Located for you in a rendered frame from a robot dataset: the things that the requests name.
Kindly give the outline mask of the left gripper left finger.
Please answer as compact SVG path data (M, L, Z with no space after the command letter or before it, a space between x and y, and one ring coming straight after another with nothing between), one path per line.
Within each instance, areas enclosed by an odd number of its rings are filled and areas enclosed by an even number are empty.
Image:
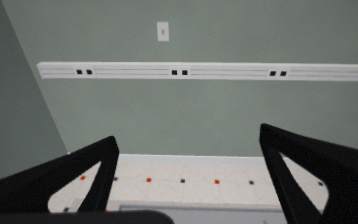
M114 136L0 179L0 214L46 213L50 197L101 161L77 212L105 211L119 148Z

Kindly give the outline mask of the grey table edge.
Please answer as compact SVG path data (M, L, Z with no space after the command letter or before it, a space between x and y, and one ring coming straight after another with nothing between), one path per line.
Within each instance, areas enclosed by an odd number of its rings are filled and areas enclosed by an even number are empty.
M145 204L119 204L117 211L121 211L121 208L283 213L282 208L209 207L209 206L175 206L175 205L145 205Z

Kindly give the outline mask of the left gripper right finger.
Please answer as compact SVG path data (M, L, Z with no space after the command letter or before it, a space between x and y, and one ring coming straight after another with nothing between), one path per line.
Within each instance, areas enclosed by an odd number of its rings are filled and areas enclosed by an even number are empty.
M266 123L260 125L259 143L287 224L358 224L358 149ZM281 153L325 184L328 199L322 214Z

